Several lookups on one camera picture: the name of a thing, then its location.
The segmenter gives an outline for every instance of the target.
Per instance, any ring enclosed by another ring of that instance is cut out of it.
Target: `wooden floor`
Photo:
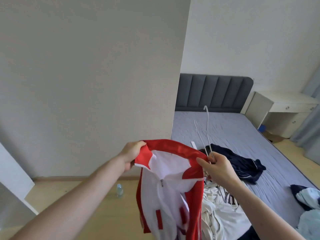
[[[274,144],[289,158],[317,187],[320,187],[320,165],[303,156],[303,149],[285,139]],[[124,195],[116,197],[113,186],[97,211],[86,224],[77,240],[104,239],[154,239],[151,234],[143,234],[135,199],[138,181],[120,181]],[[79,182],[36,182],[26,200],[39,212],[70,191]],[[0,239],[9,239],[20,227],[4,229]]]

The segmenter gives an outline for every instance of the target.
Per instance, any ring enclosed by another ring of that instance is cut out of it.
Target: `headboard panel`
[[[180,74],[175,111],[240,113],[254,81],[243,76]]]

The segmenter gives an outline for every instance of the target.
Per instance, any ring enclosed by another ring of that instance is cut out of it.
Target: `water bottle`
[[[121,186],[121,184],[118,184],[118,185],[117,185],[117,196],[118,196],[118,197],[121,197],[122,195],[123,195],[122,186]]]

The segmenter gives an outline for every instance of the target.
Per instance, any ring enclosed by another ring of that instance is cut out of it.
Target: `gray curtain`
[[[303,93],[320,101],[320,67],[314,73]],[[320,105],[306,118],[290,138],[305,149],[304,156],[320,165]]]

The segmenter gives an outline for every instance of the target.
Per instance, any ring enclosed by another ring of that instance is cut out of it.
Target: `wooden baseboard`
[[[33,177],[34,182],[42,181],[83,181],[88,176],[57,176],[57,177]],[[118,180],[139,180],[139,176],[121,176]]]

